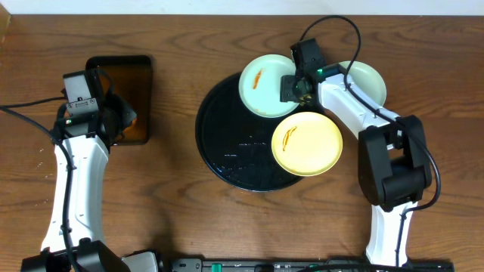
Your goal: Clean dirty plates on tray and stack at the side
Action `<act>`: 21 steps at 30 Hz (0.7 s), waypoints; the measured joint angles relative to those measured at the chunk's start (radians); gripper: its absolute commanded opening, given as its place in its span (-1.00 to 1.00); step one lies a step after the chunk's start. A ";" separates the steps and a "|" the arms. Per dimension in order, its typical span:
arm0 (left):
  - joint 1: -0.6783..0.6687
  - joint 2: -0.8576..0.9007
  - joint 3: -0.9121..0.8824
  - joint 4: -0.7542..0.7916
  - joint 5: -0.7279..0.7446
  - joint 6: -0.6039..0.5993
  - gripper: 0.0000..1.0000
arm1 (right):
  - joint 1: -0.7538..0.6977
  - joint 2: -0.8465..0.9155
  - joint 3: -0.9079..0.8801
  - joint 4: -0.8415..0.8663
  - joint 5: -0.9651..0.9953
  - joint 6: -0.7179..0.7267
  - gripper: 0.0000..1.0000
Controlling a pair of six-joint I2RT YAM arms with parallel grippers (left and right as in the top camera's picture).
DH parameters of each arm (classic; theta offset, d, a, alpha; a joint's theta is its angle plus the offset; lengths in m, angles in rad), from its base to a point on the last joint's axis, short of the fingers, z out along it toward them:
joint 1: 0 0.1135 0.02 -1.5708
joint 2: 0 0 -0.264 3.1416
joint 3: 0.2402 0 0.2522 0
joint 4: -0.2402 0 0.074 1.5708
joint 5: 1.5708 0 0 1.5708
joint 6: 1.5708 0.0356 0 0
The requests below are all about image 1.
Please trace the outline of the green plate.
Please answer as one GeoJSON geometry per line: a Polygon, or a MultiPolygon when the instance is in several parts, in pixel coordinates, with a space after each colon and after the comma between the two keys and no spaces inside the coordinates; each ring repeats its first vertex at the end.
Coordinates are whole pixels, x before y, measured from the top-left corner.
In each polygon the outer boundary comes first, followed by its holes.
{"type": "Polygon", "coordinates": [[[267,54],[252,60],[239,79],[239,95],[245,107],[264,118],[278,118],[293,112],[295,102],[281,102],[281,77],[293,76],[293,61],[279,54],[267,54]]]}
{"type": "Polygon", "coordinates": [[[368,97],[379,106],[386,100],[386,84],[383,77],[372,66],[355,61],[349,70],[347,82],[358,86],[368,97]]]}

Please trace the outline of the orange green sponge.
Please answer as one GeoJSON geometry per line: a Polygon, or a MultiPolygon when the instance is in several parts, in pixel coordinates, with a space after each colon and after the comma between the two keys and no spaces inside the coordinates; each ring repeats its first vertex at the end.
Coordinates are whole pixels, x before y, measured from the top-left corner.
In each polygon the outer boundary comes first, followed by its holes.
{"type": "Polygon", "coordinates": [[[123,129],[124,132],[132,130],[135,127],[135,123],[137,121],[137,114],[132,113],[128,116],[126,120],[126,127],[123,129]]]}

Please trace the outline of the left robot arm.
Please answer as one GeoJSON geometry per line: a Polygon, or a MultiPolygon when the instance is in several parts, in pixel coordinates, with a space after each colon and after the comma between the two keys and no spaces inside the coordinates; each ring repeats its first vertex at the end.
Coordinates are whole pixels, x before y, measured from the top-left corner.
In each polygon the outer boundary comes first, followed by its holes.
{"type": "Polygon", "coordinates": [[[100,69],[64,75],[67,102],[49,136],[55,145],[57,180],[50,225],[37,256],[23,271],[159,271],[152,250],[119,257],[104,243],[102,188],[110,148],[136,120],[132,107],[103,88],[100,69]]]}

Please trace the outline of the yellow plate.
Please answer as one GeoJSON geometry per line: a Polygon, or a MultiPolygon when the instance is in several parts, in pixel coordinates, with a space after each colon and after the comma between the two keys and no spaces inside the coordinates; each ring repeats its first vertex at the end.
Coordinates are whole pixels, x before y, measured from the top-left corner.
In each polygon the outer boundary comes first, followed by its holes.
{"type": "Polygon", "coordinates": [[[271,151],[285,171],[297,176],[320,175],[332,168],[343,150],[343,138],[328,117],[313,112],[284,119],[271,138],[271,151]]]}

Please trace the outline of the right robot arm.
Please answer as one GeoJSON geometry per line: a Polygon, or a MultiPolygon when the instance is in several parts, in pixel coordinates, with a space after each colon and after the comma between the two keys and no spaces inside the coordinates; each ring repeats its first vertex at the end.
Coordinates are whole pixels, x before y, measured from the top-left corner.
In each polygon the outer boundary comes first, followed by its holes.
{"type": "Polygon", "coordinates": [[[411,216],[431,184],[439,185],[422,122],[384,108],[386,85],[373,67],[351,60],[328,65],[314,39],[292,45],[296,72],[282,76],[283,102],[314,98],[358,140],[358,182],[371,204],[371,264],[404,267],[411,216]]]}

